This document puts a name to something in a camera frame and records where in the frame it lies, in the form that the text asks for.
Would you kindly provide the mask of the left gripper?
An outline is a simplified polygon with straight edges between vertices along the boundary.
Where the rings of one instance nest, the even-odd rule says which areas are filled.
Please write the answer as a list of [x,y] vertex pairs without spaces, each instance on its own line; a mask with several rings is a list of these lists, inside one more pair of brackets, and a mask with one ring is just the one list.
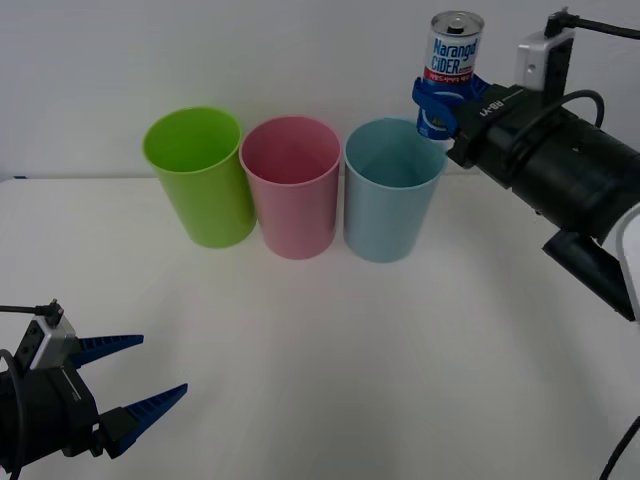
[[187,393],[188,385],[182,384],[99,416],[95,399],[76,369],[143,341],[143,335],[80,338],[74,365],[26,374],[22,381],[27,432],[24,465],[57,451],[75,457],[91,450],[96,445],[93,427],[97,423],[98,446],[115,459]]

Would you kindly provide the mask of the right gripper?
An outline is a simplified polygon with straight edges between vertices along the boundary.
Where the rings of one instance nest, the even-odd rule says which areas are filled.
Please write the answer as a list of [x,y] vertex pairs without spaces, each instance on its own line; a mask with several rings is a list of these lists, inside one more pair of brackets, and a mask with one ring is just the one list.
[[[479,100],[467,102],[467,99]],[[524,126],[517,116],[531,100],[530,90],[517,85],[491,85],[473,74],[463,96],[453,91],[436,91],[418,77],[413,84],[412,100],[419,107],[418,133],[434,141],[454,136],[447,155],[463,169],[519,171],[530,162],[531,147],[524,141],[509,147]]]

